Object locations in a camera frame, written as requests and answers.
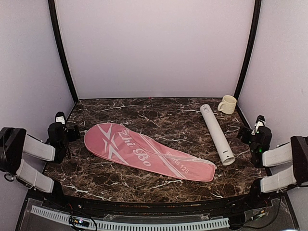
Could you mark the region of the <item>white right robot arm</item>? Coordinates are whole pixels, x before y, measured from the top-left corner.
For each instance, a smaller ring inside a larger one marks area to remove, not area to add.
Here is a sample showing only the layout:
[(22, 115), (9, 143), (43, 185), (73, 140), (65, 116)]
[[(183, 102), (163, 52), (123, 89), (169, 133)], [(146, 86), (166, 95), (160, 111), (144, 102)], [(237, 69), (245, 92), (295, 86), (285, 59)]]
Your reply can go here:
[(250, 188), (245, 204), (257, 208), (264, 201), (264, 194), (308, 186), (308, 138), (292, 136), (290, 141), (270, 149), (272, 132), (268, 127), (240, 128), (237, 137), (248, 144), (251, 162), (256, 168), (285, 165), (286, 168), (267, 177), (257, 179)]

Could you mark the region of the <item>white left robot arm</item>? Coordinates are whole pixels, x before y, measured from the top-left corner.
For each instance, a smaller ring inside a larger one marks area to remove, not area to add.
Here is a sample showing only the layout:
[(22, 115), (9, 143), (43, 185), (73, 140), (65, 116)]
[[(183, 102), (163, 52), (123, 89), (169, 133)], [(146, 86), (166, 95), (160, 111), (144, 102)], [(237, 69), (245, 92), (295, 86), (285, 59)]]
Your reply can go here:
[(46, 142), (29, 135), (24, 128), (3, 127), (0, 131), (0, 170), (7, 181), (18, 180), (24, 185), (43, 193), (50, 193), (49, 202), (58, 210), (68, 206), (59, 181), (44, 175), (30, 165), (24, 157), (30, 156), (44, 162), (60, 164), (70, 158), (69, 143), (80, 139), (77, 125), (68, 128), (61, 122), (48, 127)]

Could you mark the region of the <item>white shuttlecock tube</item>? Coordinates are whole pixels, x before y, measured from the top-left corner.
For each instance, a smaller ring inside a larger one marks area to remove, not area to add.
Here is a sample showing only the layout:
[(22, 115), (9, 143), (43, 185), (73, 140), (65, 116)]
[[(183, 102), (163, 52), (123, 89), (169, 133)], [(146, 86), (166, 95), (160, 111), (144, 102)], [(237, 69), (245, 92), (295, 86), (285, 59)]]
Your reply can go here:
[(211, 107), (208, 104), (204, 104), (200, 107), (200, 112), (217, 149), (222, 165), (231, 165), (235, 161), (235, 156)]

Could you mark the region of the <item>pink racket cover bag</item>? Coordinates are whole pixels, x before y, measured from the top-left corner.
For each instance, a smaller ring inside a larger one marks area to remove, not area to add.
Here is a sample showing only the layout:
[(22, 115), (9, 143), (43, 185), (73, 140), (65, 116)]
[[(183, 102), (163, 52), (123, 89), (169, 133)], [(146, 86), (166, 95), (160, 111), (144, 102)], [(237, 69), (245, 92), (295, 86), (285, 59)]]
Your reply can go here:
[(169, 148), (122, 124), (93, 126), (84, 135), (84, 144), (100, 158), (182, 180), (210, 182), (217, 168), (211, 161)]

